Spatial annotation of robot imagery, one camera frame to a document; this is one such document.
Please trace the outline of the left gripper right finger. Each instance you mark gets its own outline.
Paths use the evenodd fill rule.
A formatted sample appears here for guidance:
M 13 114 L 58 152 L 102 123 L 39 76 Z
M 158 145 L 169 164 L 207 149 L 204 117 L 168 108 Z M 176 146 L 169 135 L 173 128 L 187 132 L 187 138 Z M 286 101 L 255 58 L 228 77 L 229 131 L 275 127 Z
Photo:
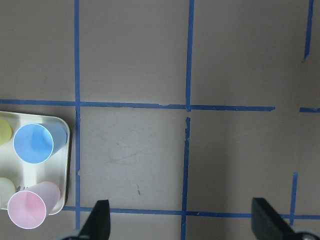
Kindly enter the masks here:
M 264 198 L 251 202 L 251 229 L 257 240 L 302 240 Z

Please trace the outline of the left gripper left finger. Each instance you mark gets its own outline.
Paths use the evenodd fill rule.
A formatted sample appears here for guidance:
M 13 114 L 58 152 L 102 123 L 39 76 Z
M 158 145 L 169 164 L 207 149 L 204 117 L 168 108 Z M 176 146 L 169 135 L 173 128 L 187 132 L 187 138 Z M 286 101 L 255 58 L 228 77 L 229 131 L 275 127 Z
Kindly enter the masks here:
M 77 238 L 79 240 L 108 240 L 110 234 L 111 217 L 109 201 L 98 200 Z

